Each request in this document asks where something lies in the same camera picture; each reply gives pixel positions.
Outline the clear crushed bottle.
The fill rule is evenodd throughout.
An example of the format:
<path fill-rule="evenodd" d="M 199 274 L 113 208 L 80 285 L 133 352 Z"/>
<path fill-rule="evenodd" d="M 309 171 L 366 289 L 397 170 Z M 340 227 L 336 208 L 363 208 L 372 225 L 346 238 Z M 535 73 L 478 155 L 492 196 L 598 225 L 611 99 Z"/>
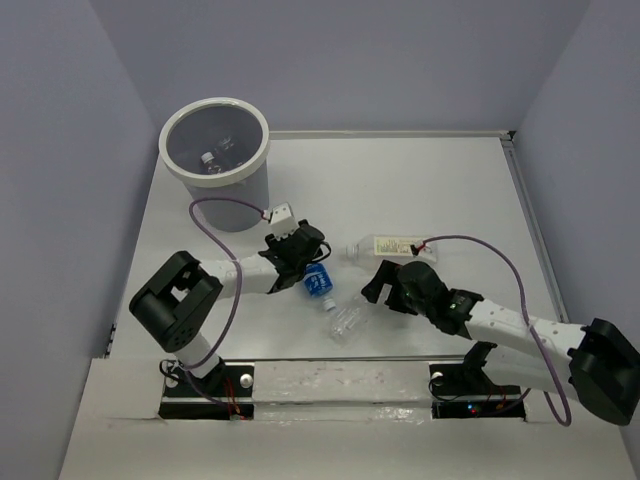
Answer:
<path fill-rule="evenodd" d="M 349 343 L 367 322 L 368 306 L 362 296 L 332 306 L 327 311 L 329 338 L 338 344 Z"/>

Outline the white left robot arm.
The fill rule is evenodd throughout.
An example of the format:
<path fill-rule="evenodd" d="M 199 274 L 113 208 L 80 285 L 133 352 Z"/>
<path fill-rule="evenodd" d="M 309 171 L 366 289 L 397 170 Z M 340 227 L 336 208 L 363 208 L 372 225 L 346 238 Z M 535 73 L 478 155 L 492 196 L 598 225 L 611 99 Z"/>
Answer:
<path fill-rule="evenodd" d="M 216 301 L 231 298 L 231 314 L 244 294 L 279 293 L 303 280 L 309 265 L 331 254 L 324 234 L 300 220 L 284 235 L 265 237 L 255 255 L 214 261 L 208 267 L 187 251 L 178 251 L 153 274 L 129 303 L 129 311 L 161 349 L 174 356 L 184 381 L 203 397 L 211 396 L 226 376 L 217 354 L 222 343 L 201 333 Z"/>

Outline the clear bottle cream label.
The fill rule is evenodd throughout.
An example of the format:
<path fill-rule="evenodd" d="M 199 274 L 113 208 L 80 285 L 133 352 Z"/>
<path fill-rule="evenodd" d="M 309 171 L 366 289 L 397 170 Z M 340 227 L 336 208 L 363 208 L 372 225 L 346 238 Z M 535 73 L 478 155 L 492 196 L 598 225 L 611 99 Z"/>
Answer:
<path fill-rule="evenodd" d="M 420 260 L 435 264 L 438 261 L 437 249 L 425 246 L 417 254 L 422 242 L 418 236 L 369 234 L 345 247 L 344 257 L 357 265 L 364 266 L 366 262 L 375 264 L 376 261 L 390 260 L 396 263 Z"/>

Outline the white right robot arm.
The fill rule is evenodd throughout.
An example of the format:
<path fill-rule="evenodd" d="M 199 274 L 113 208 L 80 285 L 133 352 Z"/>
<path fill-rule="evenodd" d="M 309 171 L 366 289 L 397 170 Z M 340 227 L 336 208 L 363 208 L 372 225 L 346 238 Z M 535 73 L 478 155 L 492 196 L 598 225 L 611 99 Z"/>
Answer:
<path fill-rule="evenodd" d="M 597 418 L 627 426 L 639 404 L 639 352 L 613 323 L 566 324 L 523 314 L 451 289 L 420 261 L 382 261 L 362 288 L 371 304 L 420 315 L 440 332 L 472 341 L 460 368 L 462 384 L 482 392 L 492 384 L 519 386 L 579 402 Z"/>

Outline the blue label bottle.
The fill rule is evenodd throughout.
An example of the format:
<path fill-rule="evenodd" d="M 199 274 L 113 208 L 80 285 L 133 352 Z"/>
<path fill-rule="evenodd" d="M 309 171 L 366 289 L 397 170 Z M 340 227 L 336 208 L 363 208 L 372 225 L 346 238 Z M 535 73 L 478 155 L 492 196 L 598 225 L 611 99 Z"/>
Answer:
<path fill-rule="evenodd" d="M 213 154 L 225 165 L 224 172 L 238 168 L 251 158 L 245 145 L 231 135 L 216 142 Z"/>
<path fill-rule="evenodd" d="M 337 306 L 332 297 L 334 284 L 322 263 L 307 265 L 302 283 L 309 294 L 324 312 L 332 312 Z"/>

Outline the clear unlabelled bottle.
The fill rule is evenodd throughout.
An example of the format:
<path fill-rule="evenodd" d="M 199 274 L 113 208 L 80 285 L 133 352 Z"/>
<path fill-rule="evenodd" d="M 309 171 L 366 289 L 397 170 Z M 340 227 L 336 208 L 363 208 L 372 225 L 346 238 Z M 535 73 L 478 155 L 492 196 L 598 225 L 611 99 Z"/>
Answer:
<path fill-rule="evenodd" d="M 200 157 L 203 175 L 219 175 L 224 172 L 225 165 L 212 152 L 205 152 Z"/>

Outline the blue label bottle front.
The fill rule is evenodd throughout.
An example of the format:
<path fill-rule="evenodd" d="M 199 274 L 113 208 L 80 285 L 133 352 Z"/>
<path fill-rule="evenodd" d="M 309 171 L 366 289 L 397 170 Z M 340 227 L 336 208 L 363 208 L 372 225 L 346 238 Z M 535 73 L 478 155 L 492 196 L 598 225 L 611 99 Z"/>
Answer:
<path fill-rule="evenodd" d="M 225 165 L 224 172 L 238 168 L 251 158 L 245 145 L 231 135 L 216 142 L 213 154 Z"/>

